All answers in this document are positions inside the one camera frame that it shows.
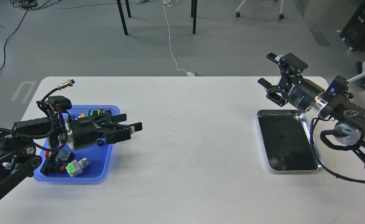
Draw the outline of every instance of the screw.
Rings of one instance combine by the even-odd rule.
[[[33,158],[30,162],[32,167],[38,167],[41,163],[42,161],[38,157]]]
[[[9,162],[4,162],[4,163],[2,163],[2,165],[3,165],[6,169],[11,169],[11,163],[9,163]]]
[[[25,153],[27,155],[32,155],[34,152],[35,152],[35,148],[33,148],[32,146],[27,147],[26,151],[25,151]]]
[[[104,141],[99,138],[95,143],[97,144],[97,146],[102,146],[104,144]]]

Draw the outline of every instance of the blue plastic tray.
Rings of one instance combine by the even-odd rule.
[[[120,114],[120,110],[117,106],[110,105],[73,105],[72,109],[68,112],[72,116],[80,116],[81,114],[87,114],[88,110],[97,110],[99,108],[110,108],[112,115]],[[42,164],[34,171],[33,178],[37,181],[49,181],[49,182],[97,182],[101,180],[108,170],[109,158],[112,151],[113,145],[107,145],[105,143],[102,146],[91,146],[85,149],[74,151],[74,159],[79,161],[80,159],[87,158],[90,161],[90,165],[83,169],[83,173],[74,177],[70,177],[68,172],[65,170],[62,174],[49,173],[48,176],[44,176],[40,173],[40,169],[44,163],[44,150],[40,152],[40,156],[43,158]],[[64,146],[64,150],[71,151],[68,145]]]

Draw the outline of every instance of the green electrical component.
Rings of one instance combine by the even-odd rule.
[[[68,165],[65,167],[66,171],[70,174],[70,173],[74,173],[76,172],[74,166],[72,163],[68,163]]]

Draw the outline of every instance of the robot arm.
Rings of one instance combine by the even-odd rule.
[[[57,90],[72,86],[68,80],[37,101],[46,117],[15,122],[13,128],[0,128],[0,200],[40,166],[42,158],[36,148],[57,152],[66,144],[72,150],[93,146],[97,139],[105,138],[107,144],[125,141],[131,134],[142,130],[142,123],[121,125],[126,114],[112,115],[110,111],[93,113],[90,116],[72,118],[63,113],[72,108],[71,101],[64,96],[50,96]],[[36,144],[33,139],[47,138],[49,148]]]
[[[271,85],[264,78],[258,80],[267,91],[267,98],[279,106],[288,102],[301,112],[314,110],[320,119],[334,118],[337,124],[333,130],[321,132],[321,140],[326,146],[336,150],[352,150],[365,164],[365,109],[350,102],[353,94],[348,92],[348,82],[337,76],[325,91],[312,81],[303,78],[301,73],[307,64],[295,55],[267,55],[278,64],[281,79],[277,85]],[[332,144],[327,135],[333,135],[344,146]]]

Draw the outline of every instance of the electronic component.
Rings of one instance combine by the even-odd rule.
[[[69,173],[69,176],[74,177],[76,175],[82,174],[83,169],[86,168],[90,164],[87,158],[83,158],[79,160],[79,162],[75,159],[72,162],[68,163],[66,166],[66,170]]]
[[[74,156],[75,155],[73,154],[73,152],[69,152],[69,151],[65,151],[65,150],[61,149],[58,151],[57,156],[54,159],[54,161],[57,163],[67,164],[73,160]]]

